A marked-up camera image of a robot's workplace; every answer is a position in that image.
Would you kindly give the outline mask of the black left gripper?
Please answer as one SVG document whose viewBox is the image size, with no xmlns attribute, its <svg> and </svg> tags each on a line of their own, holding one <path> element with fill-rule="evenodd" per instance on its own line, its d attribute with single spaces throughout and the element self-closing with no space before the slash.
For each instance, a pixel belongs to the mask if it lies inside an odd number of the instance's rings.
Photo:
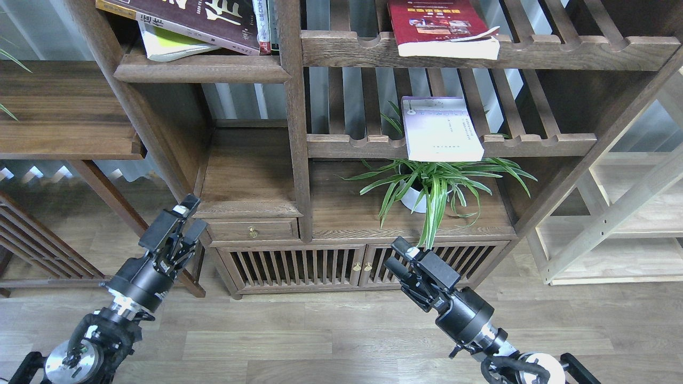
<svg viewBox="0 0 683 384">
<path fill-rule="evenodd" d="M 197 211 L 201 199 L 193 194 L 163 210 L 143 233 L 139 246 L 146 254 L 129 258 L 106 288 L 114 296 L 110 307 L 120 307 L 132 313 L 154 313 L 160 306 L 173 282 L 194 256 L 198 239 L 207 228 L 207 222 L 197 219 L 183 234 L 184 226 Z"/>
</svg>

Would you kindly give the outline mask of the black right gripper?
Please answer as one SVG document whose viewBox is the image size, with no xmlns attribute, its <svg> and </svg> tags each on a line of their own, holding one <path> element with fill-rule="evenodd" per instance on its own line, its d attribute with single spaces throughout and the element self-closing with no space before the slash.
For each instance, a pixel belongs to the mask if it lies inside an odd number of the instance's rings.
<svg viewBox="0 0 683 384">
<path fill-rule="evenodd" d="M 393 257 L 384 262 L 385 267 L 422 311 L 438 312 L 435 323 L 444 333 L 461 345 L 492 345 L 494 309 L 469 287 L 455 289 L 459 273 L 433 251 L 421 251 L 403 237 L 396 238 L 391 248 L 408 260 L 414 273 Z"/>
</svg>

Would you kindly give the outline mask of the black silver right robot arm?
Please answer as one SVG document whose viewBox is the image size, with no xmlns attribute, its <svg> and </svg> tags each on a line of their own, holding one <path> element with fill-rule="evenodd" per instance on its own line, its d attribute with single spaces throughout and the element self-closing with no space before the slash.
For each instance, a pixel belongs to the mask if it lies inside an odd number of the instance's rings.
<svg viewBox="0 0 683 384">
<path fill-rule="evenodd" d="M 457 289 L 459 273 L 436 253 L 422 251 L 398 237 L 391 244 L 400 259 L 386 260 L 401 284 L 402 291 L 423 311 L 438 312 L 435 324 L 455 342 L 450 353 L 468 351 L 480 362 L 482 376 L 490 383 L 565 383 L 573 377 L 578 383 L 598 380 L 572 354 L 559 359 L 540 352 L 522 353 L 507 339 L 505 330 L 492 326 L 493 307 L 470 287 Z"/>
</svg>

